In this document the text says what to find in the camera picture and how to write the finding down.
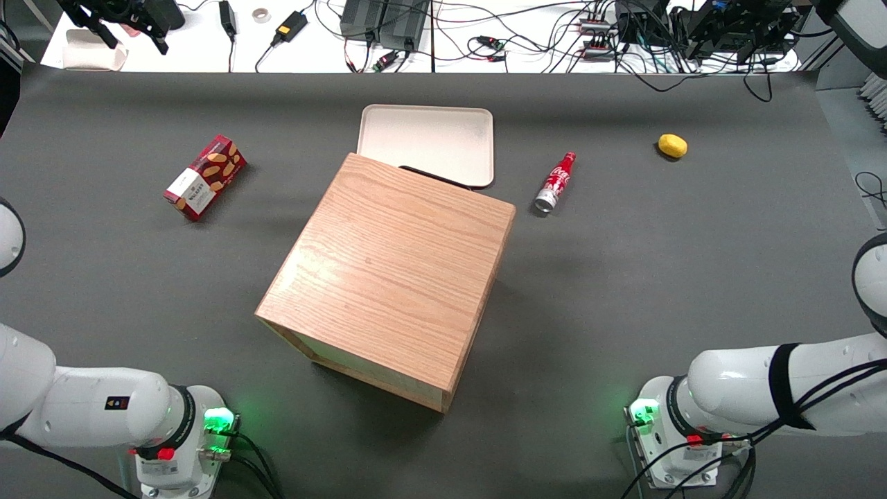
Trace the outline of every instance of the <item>gray tablecloth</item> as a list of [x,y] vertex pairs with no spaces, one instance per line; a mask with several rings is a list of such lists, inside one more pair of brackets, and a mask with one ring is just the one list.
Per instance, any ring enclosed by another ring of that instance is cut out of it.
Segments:
[[[622,406],[650,377],[685,373],[707,348],[870,330],[850,270],[874,229],[802,75],[774,76],[770,104],[740,77],[657,94],[612,75],[32,67],[24,86],[0,195],[27,223],[27,254],[0,281],[0,320],[60,365],[215,387],[292,498],[615,498],[633,475]],[[489,109],[485,192],[519,208],[446,416],[311,365],[253,317],[372,103]],[[655,153],[664,132],[689,142],[681,161]],[[161,194],[217,133],[250,165],[190,224]],[[538,218],[530,201],[567,150],[568,193]],[[750,497],[878,496],[882,447],[774,437]],[[64,454],[120,479],[113,452]],[[0,461],[4,496],[110,497],[24,451]],[[237,466],[217,497],[258,497]],[[716,497],[734,474],[687,497]]]

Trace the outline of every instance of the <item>yellow potato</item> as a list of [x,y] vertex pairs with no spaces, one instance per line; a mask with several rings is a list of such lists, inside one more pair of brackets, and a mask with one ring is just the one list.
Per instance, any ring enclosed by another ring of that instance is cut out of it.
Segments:
[[687,141],[677,135],[666,133],[659,138],[659,150],[677,159],[687,153]]

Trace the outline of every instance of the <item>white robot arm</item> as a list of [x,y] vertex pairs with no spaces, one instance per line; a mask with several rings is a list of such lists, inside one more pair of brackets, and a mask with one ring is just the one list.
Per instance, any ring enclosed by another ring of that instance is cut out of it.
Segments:
[[[19,263],[24,241],[21,219],[0,199],[0,276]],[[143,495],[207,498],[236,425],[212,388],[131,368],[56,366],[49,346],[0,323],[0,446],[129,446]]]
[[[788,344],[709,350],[686,376],[648,381],[626,415],[651,484],[674,488],[715,485],[718,467],[700,466],[722,456],[725,438],[740,440],[779,421],[778,433],[849,436],[887,431],[887,369],[847,386],[815,407],[799,399],[847,369],[887,359],[887,234],[860,249],[852,285],[875,333],[814,345]],[[677,452],[669,449],[693,443]]]

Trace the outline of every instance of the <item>plastic tray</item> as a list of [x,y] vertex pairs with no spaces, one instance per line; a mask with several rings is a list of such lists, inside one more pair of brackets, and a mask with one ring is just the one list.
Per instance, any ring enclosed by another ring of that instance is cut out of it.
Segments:
[[494,177],[493,115],[475,107],[372,104],[360,120],[357,153],[486,187]]

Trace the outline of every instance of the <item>wooden crate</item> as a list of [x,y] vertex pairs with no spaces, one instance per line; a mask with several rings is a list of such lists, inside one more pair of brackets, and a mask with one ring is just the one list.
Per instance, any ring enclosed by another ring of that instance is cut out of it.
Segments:
[[316,363],[446,412],[513,220],[350,154],[255,315]]

